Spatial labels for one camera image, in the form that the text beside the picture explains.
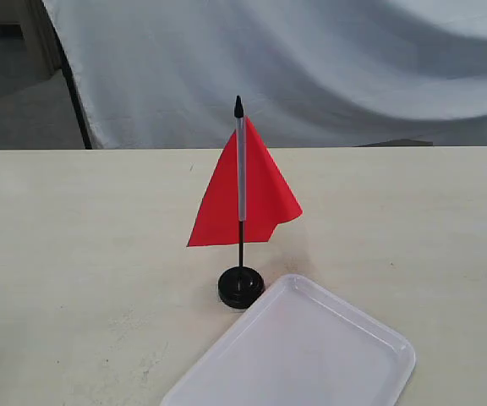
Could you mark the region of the red flag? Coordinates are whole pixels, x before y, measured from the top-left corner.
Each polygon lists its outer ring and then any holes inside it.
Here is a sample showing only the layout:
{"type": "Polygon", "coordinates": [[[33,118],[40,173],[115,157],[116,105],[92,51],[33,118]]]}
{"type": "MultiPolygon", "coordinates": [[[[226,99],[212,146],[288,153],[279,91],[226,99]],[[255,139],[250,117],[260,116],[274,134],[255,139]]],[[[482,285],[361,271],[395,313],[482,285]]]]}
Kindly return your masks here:
{"type": "Polygon", "coordinates": [[[244,113],[241,97],[234,105],[235,130],[217,161],[194,221],[188,246],[269,241],[276,227],[303,214],[303,209],[244,113]]]}

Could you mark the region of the black round stand base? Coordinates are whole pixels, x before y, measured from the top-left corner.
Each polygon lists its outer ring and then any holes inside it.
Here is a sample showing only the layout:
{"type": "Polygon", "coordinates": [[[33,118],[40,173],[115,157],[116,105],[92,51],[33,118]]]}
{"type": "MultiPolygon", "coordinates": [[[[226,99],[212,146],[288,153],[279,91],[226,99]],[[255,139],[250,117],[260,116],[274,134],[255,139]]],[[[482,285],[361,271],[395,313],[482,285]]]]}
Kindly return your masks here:
{"type": "Polygon", "coordinates": [[[256,270],[247,266],[235,266],[221,274],[217,291],[225,305],[245,310],[265,292],[265,282],[256,270]]]}

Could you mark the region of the white plastic tray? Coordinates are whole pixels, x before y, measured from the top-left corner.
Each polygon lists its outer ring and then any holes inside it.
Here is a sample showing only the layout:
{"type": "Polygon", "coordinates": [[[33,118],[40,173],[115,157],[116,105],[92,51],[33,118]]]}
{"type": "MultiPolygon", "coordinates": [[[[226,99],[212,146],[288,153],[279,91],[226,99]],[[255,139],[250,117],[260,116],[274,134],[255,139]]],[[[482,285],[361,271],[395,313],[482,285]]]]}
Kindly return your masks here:
{"type": "Polygon", "coordinates": [[[393,405],[416,365],[401,334],[307,277],[279,277],[164,405],[393,405]]]}

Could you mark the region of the white backdrop cloth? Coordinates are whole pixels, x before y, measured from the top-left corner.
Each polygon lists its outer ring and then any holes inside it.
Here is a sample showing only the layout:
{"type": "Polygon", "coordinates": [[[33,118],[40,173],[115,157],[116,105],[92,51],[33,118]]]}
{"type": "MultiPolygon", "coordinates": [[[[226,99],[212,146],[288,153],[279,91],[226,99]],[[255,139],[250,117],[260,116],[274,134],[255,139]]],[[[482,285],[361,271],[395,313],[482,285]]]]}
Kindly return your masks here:
{"type": "Polygon", "coordinates": [[[487,1],[48,1],[95,145],[487,145],[487,1]]]}

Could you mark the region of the dark backdrop stand pole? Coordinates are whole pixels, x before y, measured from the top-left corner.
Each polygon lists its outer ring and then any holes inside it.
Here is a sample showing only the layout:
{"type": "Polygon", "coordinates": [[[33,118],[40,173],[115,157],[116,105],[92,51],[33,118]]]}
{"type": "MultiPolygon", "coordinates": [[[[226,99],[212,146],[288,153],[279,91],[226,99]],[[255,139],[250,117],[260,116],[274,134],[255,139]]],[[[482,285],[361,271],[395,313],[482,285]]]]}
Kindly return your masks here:
{"type": "Polygon", "coordinates": [[[63,45],[59,39],[57,39],[57,49],[59,52],[59,56],[61,59],[61,70],[63,73],[63,77],[65,79],[66,86],[68,88],[68,93],[70,96],[71,104],[74,110],[74,115],[76,117],[76,121],[79,127],[80,135],[82,138],[82,142],[84,144],[84,148],[86,150],[92,150],[93,145],[91,142],[91,138],[89,135],[88,124],[86,122],[86,116],[83,111],[82,103],[79,99],[79,92],[77,90],[76,84],[74,82],[74,76],[72,69],[69,65],[67,56],[65,51],[63,50],[63,45]]]}

